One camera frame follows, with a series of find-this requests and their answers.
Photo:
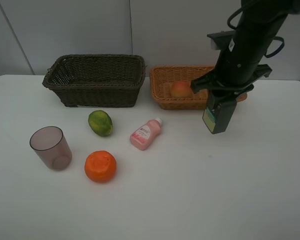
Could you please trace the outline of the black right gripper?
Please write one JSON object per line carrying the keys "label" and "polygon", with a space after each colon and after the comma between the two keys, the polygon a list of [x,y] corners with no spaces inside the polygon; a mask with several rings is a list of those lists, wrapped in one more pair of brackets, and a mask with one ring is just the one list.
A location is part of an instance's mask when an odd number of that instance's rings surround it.
{"label": "black right gripper", "polygon": [[245,101],[247,92],[254,88],[253,83],[262,77],[269,77],[271,72],[267,64],[218,63],[213,70],[192,80],[190,87],[194,93],[209,90],[206,107],[214,110],[219,104],[218,91],[233,93],[237,103]]}

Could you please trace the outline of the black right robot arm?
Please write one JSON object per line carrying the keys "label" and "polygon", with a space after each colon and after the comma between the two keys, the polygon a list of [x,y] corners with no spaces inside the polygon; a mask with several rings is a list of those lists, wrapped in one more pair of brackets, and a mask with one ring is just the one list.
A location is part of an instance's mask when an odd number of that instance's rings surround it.
{"label": "black right robot arm", "polygon": [[220,49],[217,63],[190,84],[194,93],[208,90],[208,108],[236,105],[241,95],[253,90],[255,81],[271,74],[272,69],[260,61],[284,48],[277,33],[289,14],[300,15],[300,0],[243,0],[227,20],[231,30],[209,34]]}

